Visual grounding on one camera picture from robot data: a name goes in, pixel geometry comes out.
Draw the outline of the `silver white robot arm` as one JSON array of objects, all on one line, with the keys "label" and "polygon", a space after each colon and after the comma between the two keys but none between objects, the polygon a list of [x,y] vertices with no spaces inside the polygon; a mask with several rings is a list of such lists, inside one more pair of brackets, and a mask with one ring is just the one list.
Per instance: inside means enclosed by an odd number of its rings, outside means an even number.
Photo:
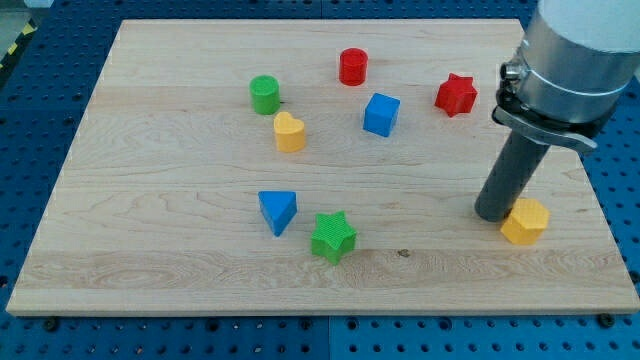
[{"label": "silver white robot arm", "polygon": [[493,118],[511,151],[591,152],[638,66],[639,0],[540,0],[500,68]]}]

